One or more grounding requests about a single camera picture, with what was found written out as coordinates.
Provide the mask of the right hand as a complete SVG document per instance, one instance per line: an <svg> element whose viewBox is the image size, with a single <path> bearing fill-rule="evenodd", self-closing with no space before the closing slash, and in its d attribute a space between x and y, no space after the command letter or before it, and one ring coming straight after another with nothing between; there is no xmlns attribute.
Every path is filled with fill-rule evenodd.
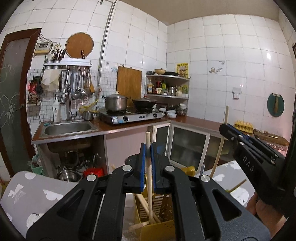
<svg viewBox="0 0 296 241"><path fill-rule="evenodd" d="M274 237L286 222L285 217L273 206L265 204L256 192L248 201L246 209L253 215L257 214L269 229L271 237Z"/></svg>

